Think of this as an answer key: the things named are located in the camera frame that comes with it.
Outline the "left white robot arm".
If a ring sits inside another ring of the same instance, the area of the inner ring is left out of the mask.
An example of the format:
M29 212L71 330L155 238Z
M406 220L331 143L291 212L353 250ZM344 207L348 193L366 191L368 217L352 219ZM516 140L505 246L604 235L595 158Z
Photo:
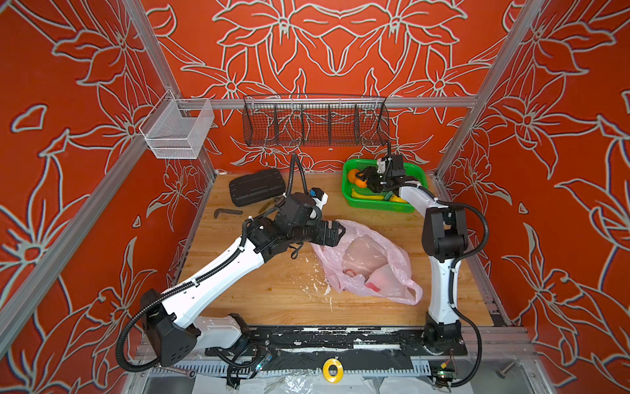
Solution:
M242 277L287 251L297 258L302 246L337 246L346 233L338 221L323 218L327 193L304 186L293 192L288 185L273 208L243 221L241 234L215 260L184 282L164 292L146 292L139 312L121 330L116 340L116 362L126 372L140 373L154 367L172 367L192 351L228 349L244 335L237 318L204 318L202 313ZM131 329L141 323L155 357L133 364L126 356Z

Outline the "pink plastic bag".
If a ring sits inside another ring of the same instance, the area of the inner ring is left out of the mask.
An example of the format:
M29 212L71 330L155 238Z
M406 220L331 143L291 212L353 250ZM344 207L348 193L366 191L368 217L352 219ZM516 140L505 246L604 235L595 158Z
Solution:
M408 253L379 232L349 220L337 246L313 245L326 281L337 292L416 305L423 289L412 279Z

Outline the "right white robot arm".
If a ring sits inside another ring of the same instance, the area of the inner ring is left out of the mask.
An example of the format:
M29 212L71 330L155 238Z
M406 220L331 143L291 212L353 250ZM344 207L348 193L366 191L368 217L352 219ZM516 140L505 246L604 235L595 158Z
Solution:
M442 356L463 341L462 324L467 323L477 338L476 359L470 372L456 378L455 363L431 371L431 384L449 390L463 387L476 375L482 361L482 335L477 325L457 305L457 279L461 263L481 252L489 241L488 221L471 205L442 200L405 170L400 154L387 155L375 164L363 165L353 175L374 195L388 194L404 200L423 216L422 246L431 263L431 300L423 329L427 352Z

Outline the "yellow apple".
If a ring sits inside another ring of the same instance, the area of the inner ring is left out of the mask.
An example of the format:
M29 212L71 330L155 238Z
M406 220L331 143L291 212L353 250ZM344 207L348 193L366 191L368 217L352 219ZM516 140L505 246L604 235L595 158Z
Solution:
M393 196L390 198L390 202L401 203L401 204L406 204L406 203L407 203L407 201L406 201L406 200L404 200L404 199L402 199L402 198L400 198L400 197L398 197L398 196L396 196L396 195L393 195Z

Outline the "orange fruit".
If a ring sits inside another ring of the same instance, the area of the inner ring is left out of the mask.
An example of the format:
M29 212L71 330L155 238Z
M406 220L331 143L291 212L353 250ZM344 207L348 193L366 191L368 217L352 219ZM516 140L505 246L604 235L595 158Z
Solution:
M349 170L349 172L347 173L347 180L349 183L354 184L357 181L357 174L359 173L359 169L354 168Z
M368 184L366 181L358 179L358 178L355 179L354 185L356 185L357 187L361 189L366 189L368 187Z

